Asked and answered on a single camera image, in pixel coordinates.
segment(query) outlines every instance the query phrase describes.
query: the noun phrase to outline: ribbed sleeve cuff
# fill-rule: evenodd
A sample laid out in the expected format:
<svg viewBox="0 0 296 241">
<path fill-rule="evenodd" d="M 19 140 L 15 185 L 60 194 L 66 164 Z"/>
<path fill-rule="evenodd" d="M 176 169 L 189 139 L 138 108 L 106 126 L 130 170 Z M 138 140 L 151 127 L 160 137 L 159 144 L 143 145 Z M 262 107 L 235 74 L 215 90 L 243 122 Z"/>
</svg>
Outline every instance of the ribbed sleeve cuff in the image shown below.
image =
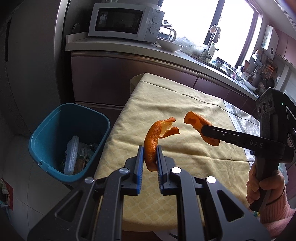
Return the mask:
<svg viewBox="0 0 296 241">
<path fill-rule="evenodd" d="M 282 196 L 275 202 L 266 205 L 263 212 L 260 213 L 261 223 L 272 223 L 281 219 L 284 215 L 286 206 L 288 205 L 286 186 Z"/>
</svg>

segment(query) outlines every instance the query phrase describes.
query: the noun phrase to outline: pink sleeve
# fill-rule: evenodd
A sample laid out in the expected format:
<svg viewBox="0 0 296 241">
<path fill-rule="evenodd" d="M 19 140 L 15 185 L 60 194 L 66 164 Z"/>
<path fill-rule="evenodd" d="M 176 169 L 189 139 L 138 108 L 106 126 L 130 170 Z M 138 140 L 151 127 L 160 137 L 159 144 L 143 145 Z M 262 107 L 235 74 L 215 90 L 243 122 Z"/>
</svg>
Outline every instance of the pink sleeve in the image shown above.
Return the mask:
<svg viewBox="0 0 296 241">
<path fill-rule="evenodd" d="M 283 195 L 274 203 L 266 206 L 260 213 L 260 222 L 268 229 L 272 237 L 277 237 L 290 222 L 295 210 L 290 208 L 286 187 Z"/>
</svg>

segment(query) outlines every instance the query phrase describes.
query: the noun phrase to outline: human hand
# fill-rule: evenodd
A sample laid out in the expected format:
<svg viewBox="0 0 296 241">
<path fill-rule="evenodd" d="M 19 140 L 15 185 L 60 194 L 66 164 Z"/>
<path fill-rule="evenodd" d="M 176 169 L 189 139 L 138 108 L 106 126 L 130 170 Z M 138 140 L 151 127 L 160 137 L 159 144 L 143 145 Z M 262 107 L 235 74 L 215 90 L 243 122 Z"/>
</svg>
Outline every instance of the human hand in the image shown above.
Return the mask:
<svg viewBox="0 0 296 241">
<path fill-rule="evenodd" d="M 271 203 L 282 196 L 284 192 L 284 176 L 278 170 L 275 176 L 258 181 L 256 178 L 256 165 L 253 164 L 249 171 L 249 180 L 247 182 L 247 201 L 252 204 L 260 198 L 259 187 L 263 190 L 272 190 L 267 203 Z"/>
</svg>

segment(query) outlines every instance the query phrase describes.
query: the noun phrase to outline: kettle handle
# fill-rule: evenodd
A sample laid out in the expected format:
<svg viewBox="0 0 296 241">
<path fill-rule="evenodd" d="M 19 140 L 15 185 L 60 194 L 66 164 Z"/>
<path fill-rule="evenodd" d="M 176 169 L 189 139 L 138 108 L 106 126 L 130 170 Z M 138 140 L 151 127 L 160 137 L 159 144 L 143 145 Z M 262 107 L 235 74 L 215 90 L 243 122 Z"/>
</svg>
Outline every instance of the kettle handle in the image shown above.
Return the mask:
<svg viewBox="0 0 296 241">
<path fill-rule="evenodd" d="M 172 28 L 170 29 L 170 33 L 171 32 L 174 32 L 174 37 L 173 37 L 173 39 L 168 39 L 168 41 L 174 42 L 176 40 L 176 37 L 177 37 L 177 32 L 176 32 L 175 29 L 172 29 Z"/>
</svg>

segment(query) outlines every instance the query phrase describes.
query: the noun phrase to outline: microwave window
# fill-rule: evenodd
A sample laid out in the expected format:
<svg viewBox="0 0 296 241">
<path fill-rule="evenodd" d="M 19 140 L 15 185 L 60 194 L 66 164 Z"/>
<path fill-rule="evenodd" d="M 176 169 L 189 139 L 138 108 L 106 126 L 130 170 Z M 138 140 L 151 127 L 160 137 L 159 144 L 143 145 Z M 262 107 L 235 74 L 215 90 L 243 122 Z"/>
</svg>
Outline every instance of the microwave window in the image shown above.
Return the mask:
<svg viewBox="0 0 296 241">
<path fill-rule="evenodd" d="M 96 31 L 137 34 L 143 11 L 124 8 L 99 8 Z"/>
</svg>

